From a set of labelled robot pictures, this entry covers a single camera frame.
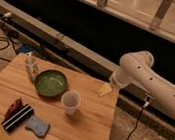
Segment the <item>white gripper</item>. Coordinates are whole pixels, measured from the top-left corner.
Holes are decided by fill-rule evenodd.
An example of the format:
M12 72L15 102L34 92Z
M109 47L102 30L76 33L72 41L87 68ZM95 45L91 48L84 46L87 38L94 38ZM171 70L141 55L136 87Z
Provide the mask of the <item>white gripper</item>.
M97 92L99 97L105 96L107 93L112 92L112 87L115 89L123 89L127 86L127 78L122 78L118 72L114 71L113 74L110 75L109 83L103 84L99 91Z

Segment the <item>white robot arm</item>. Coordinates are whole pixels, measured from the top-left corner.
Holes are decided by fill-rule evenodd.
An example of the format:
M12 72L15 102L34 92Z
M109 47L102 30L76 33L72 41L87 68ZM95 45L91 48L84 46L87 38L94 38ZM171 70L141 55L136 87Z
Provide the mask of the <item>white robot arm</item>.
M157 100L168 115L175 120L175 85L153 70L154 56L151 52L130 52L121 56L119 67L109 77L109 82L103 84L97 91L102 97L114 90L128 87L132 81L144 86L152 98Z

